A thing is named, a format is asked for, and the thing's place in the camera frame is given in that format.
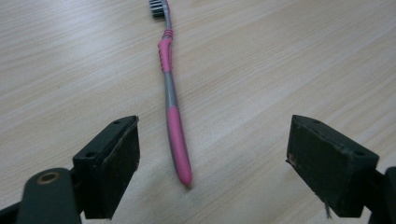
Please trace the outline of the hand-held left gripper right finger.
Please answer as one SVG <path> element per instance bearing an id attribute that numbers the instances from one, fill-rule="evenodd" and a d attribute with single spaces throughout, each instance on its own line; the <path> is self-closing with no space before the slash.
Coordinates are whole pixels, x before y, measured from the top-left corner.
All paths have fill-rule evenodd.
<path id="1" fill-rule="evenodd" d="M 339 217 L 359 217 L 363 186 L 379 156 L 325 123 L 291 118 L 287 162 Z"/>

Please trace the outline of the pink and grey toothbrush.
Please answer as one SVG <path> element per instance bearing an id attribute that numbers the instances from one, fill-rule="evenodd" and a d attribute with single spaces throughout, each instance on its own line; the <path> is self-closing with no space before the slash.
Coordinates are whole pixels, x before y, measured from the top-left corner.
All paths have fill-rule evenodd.
<path id="1" fill-rule="evenodd" d="M 164 20 L 165 29 L 158 44 L 159 59 L 165 84 L 165 110 L 168 139 L 179 181 L 186 187 L 192 183 L 192 169 L 178 108 L 177 91 L 173 77 L 172 44 L 174 32 L 167 0 L 148 0 L 154 20 Z"/>

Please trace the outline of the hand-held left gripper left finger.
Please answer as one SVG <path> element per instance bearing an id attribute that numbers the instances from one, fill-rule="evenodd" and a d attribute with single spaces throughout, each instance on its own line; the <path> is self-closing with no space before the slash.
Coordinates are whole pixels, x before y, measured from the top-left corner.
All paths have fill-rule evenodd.
<path id="1" fill-rule="evenodd" d="M 87 219 L 113 218 L 139 164 L 137 123 L 137 116 L 112 121 L 73 157 Z"/>

